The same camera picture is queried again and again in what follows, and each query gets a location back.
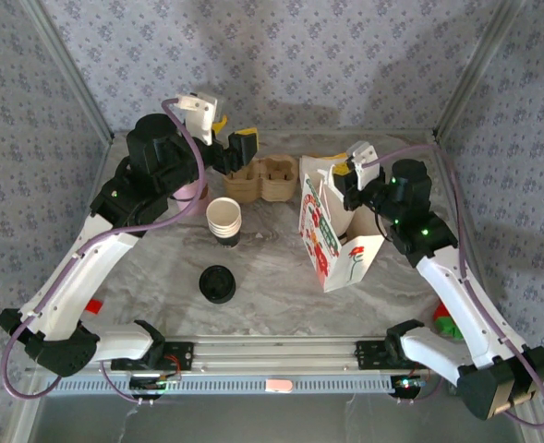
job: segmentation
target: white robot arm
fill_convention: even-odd
[[[526,346],[466,263],[461,263],[457,239],[430,210],[431,180],[425,164],[397,161],[387,181],[378,164],[364,168],[369,159],[377,163],[373,147],[357,143],[353,148],[347,161],[335,165],[325,178],[331,181],[328,185],[347,210],[365,205],[392,223],[389,233],[394,246],[434,289],[465,339],[465,345],[459,346],[421,322],[409,320],[387,331],[385,345],[392,359],[417,362],[442,375],[457,387],[469,410],[482,419],[530,400],[537,386],[508,343],[519,350],[541,380],[544,348]],[[366,175],[363,181],[360,171]]]
[[[0,315],[0,326],[12,340],[20,331],[17,340],[25,344],[26,353],[60,377],[95,361],[127,359],[153,368],[163,360],[164,337],[145,321],[100,327],[83,324],[80,316],[118,260],[146,233],[138,227],[154,223],[167,210],[168,198],[198,179],[196,155],[204,167],[229,174],[257,152],[256,131],[231,134],[227,148],[215,138],[215,98],[198,94],[173,102],[187,111],[187,134],[180,135],[176,125],[181,123],[174,124],[165,114],[142,117],[127,135],[129,156],[91,203],[91,215],[50,279],[23,307],[4,309]],[[189,138],[199,152],[190,148]],[[103,235],[86,250],[84,245],[97,235],[127,227],[137,229]],[[7,358],[4,354],[5,372]]]

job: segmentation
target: patterned wallpaper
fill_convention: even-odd
[[[114,131],[195,89],[237,126],[434,127],[497,4],[43,2]]]
[[[102,152],[18,1],[0,1],[0,310],[28,300],[66,253]],[[0,360],[6,340],[0,330]],[[11,404],[0,383],[0,436]]]
[[[544,345],[544,0],[520,13],[446,145],[503,313]]]

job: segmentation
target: metal frame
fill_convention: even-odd
[[[451,99],[441,113],[436,125],[438,142],[444,141],[466,107],[477,84],[485,74],[491,59],[497,53],[505,34],[526,0],[501,0],[485,29],[477,48],[466,65]]]
[[[112,388],[102,376],[74,376],[73,380],[63,380],[54,390],[55,396],[77,396],[110,394]],[[127,376],[110,376],[118,389],[132,393],[128,388]],[[236,395],[236,394],[274,394],[266,390],[266,376],[191,376],[183,375],[167,381],[160,391],[145,390],[146,394],[159,395]],[[292,382],[291,394],[360,394],[393,393],[391,377],[366,374],[360,376],[289,376]]]
[[[93,99],[45,8],[39,0],[19,0],[19,2],[30,16],[40,34],[40,39],[48,48],[93,128],[105,143],[109,143],[112,139],[112,132],[103,119],[99,106]]]
[[[225,381],[242,377],[243,380],[257,380],[256,389],[260,389],[260,382],[264,377],[282,377],[295,381],[295,386],[302,387],[306,393],[339,392],[348,389],[359,389],[364,380],[374,380],[368,384],[367,391],[390,390],[390,383],[382,384],[383,380],[391,375],[402,375],[408,371],[360,371],[357,369],[357,359],[354,357],[356,341],[381,340],[382,337],[174,337],[168,341],[193,341],[195,345],[194,365],[190,372],[183,374],[183,379],[193,383],[193,388],[172,389],[170,394],[209,394],[224,393],[216,391],[216,387],[206,388],[201,381],[212,381],[214,378]],[[52,382],[54,375],[37,366],[30,368],[31,377],[26,377],[22,389],[27,393],[38,392]],[[76,383],[87,383],[88,390],[97,389],[103,393],[104,385],[92,385],[99,377],[97,365],[89,365],[76,376],[66,379],[63,383],[73,382],[74,385],[63,386],[56,395],[67,395],[69,390],[77,388]],[[110,375],[117,386],[125,386],[124,373],[111,372]],[[326,379],[350,380],[341,387],[312,388],[305,386],[308,380],[323,381]],[[237,388],[236,392],[250,393],[249,387]],[[39,400],[19,401],[13,410],[11,419],[6,428],[3,441],[18,443],[27,442],[33,427],[36,413],[40,405]],[[515,408],[520,418],[529,421],[541,421],[544,417],[539,401],[529,401]],[[544,431],[534,431],[522,427],[524,441],[529,443],[544,443]]]
[[[113,144],[114,144],[114,141],[110,139],[105,145],[105,147],[103,148],[102,157],[99,161],[99,166],[97,168],[97,174],[95,175],[95,178],[93,179],[93,186],[89,193],[89,199],[87,200],[87,208],[91,206],[92,201],[95,199],[95,197],[99,193],[99,189],[102,186],[103,169],[105,169],[105,163],[107,162],[107,158],[109,157],[109,153],[112,150]]]

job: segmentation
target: paper cup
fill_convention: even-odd
[[[206,209],[208,227],[223,246],[233,247],[241,236],[241,207],[231,198],[221,197],[212,201]]]

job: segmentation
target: black cup lid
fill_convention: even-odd
[[[233,298],[235,289],[235,277],[224,266],[210,266],[199,276],[199,290],[209,301],[217,305]]]

